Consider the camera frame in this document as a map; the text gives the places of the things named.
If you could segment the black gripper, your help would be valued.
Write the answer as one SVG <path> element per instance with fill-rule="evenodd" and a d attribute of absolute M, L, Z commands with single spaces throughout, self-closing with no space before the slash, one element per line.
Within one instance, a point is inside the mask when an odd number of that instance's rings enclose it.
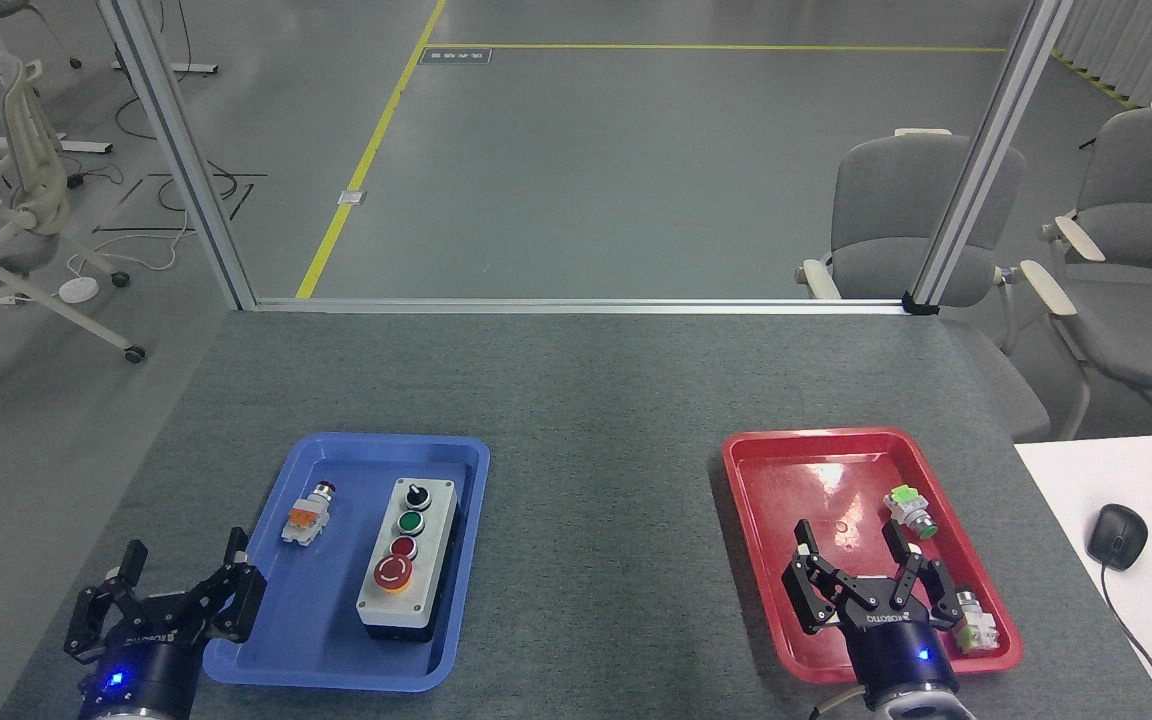
<path fill-rule="evenodd" d="M 819 632 L 838 605 L 838 626 L 856 679 L 865 688 L 864 702 L 881 702 L 887 694 L 918 685 L 958 691 L 938 632 L 952 630 L 963 611 L 941 560 L 914 550 L 896 521 L 888 520 L 882 537 L 900 566 L 897 577 L 895 582 L 863 578 L 852 591 L 851 575 L 820 556 L 808 520 L 797 521 L 794 537 L 796 550 L 781 579 L 799 628 L 808 635 Z M 929 607 L 914 596 L 915 582 L 923 584 Z"/>
<path fill-rule="evenodd" d="M 141 598 L 147 547 L 128 541 L 120 564 L 99 585 L 77 596 L 65 653 L 96 669 L 79 683 L 81 717 L 188 717 L 209 639 L 250 638 L 268 588 L 247 556 L 250 537 L 230 529 L 223 562 L 184 598 Z M 123 619 L 103 635 L 109 607 Z"/>

